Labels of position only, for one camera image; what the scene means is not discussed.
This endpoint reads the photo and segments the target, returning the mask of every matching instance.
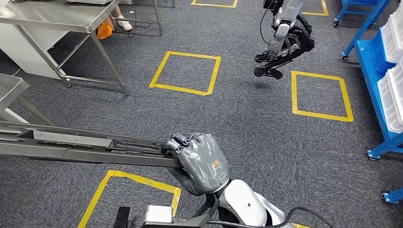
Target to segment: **gray robotic hand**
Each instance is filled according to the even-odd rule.
[[[183,165],[183,169],[168,171],[190,194],[215,193],[229,182],[227,161],[211,134],[175,133],[166,145]]]

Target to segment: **table leg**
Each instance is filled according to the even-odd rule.
[[[157,0],[154,0],[154,9],[155,9],[155,14],[157,15],[157,21],[158,21],[158,27],[160,28],[160,34],[162,36],[162,34],[163,34],[163,26],[161,24],[160,12],[158,11]]]
[[[32,112],[34,115],[36,115],[39,119],[41,119],[43,122],[45,122],[49,126],[56,126],[56,123],[53,122],[49,117],[45,116],[41,111],[39,111],[35,106],[33,106],[31,103],[29,103],[27,100],[25,100],[22,96],[19,96],[17,98],[17,102],[22,105],[24,108],[26,108],[28,111]]]
[[[125,96],[129,96],[129,91],[127,90],[126,86],[122,82],[122,79],[120,78],[119,74],[117,73],[115,66],[111,62],[109,56],[106,54],[104,48],[102,47],[101,42],[99,42],[98,37],[96,37],[95,32],[90,33],[90,36],[91,36],[92,40],[94,41],[94,43],[96,44],[96,46],[98,47],[98,49],[101,51],[102,55],[104,56],[106,63],[109,65],[109,68],[111,68],[113,75],[115,76],[117,82],[119,83],[120,87],[123,90],[123,93],[125,94]]]
[[[60,80],[62,80],[62,82],[66,84],[68,87],[71,86],[71,83],[68,82],[65,78],[63,78],[63,75],[60,73],[57,66],[55,66],[52,63],[52,61],[46,56],[45,52],[38,46],[38,44],[31,38],[31,36],[29,36],[29,34],[24,30],[24,28],[21,27],[20,25],[16,25],[15,27],[21,33],[21,35],[28,41],[28,43],[31,44],[32,47],[38,52],[38,54],[46,61],[49,67],[55,71]]]

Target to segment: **orange bag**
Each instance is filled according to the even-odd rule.
[[[102,22],[102,24],[98,27],[98,32],[96,36],[98,39],[105,39],[112,35],[112,27],[108,25],[108,23]]]

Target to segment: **caster wheel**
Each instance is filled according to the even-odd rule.
[[[381,199],[383,199],[383,200],[385,200],[385,193],[389,193],[389,191],[383,190],[383,191],[381,192]]]

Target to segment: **black cable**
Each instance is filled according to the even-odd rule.
[[[133,9],[133,11],[134,11],[134,19],[137,19],[137,17],[136,17],[136,9]],[[133,27],[133,29],[135,29],[135,28],[137,28],[137,27],[148,28],[148,27],[151,26],[151,24],[148,24],[148,26],[143,26],[142,24],[143,24],[143,23],[140,23],[139,25],[137,25],[137,22],[135,22],[134,25],[132,25],[132,27]],[[132,31],[126,31],[126,30],[123,30],[123,29],[118,29],[118,28],[116,28],[116,32],[117,32],[117,33],[125,33],[125,34],[127,34],[127,36],[128,36],[129,38],[133,38],[133,37],[134,37],[134,33],[131,33]]]
[[[270,46],[277,45],[277,44],[279,44],[280,42],[284,41],[285,39],[287,39],[287,38],[289,37],[289,36],[286,36],[284,39],[282,39],[282,40],[281,40],[280,42],[278,42],[277,44],[269,44],[269,43],[264,39],[264,37],[263,37],[263,33],[262,33],[262,23],[263,23],[263,19],[265,18],[267,11],[270,9],[271,5],[272,5],[273,2],[275,2],[275,1],[276,1],[276,0],[272,0],[272,1],[271,1],[270,5],[267,7],[265,13],[264,13],[263,16],[262,16],[262,19],[260,20],[260,36],[262,37],[262,40],[263,40],[267,45],[270,45]]]
[[[247,226],[247,225],[238,224],[238,223],[215,221],[215,220],[207,221],[207,223],[208,224],[214,224],[214,225],[223,225],[223,226],[229,226],[229,227],[236,227],[236,228],[280,228],[280,227],[285,226],[287,223],[289,223],[289,220],[290,220],[292,214],[296,210],[303,210],[303,211],[309,212],[309,213],[315,215],[316,217],[320,218],[322,221],[324,221],[330,228],[333,228],[333,226],[328,221],[326,221],[326,219],[324,219],[322,216],[320,216],[320,215],[316,214],[315,212],[311,211],[310,209],[307,209],[307,208],[304,208],[304,207],[292,208],[290,210],[290,212],[287,214],[286,219],[284,220],[284,222],[282,222],[282,223],[280,223],[278,225],[273,225],[273,226],[253,227],[253,226]]]

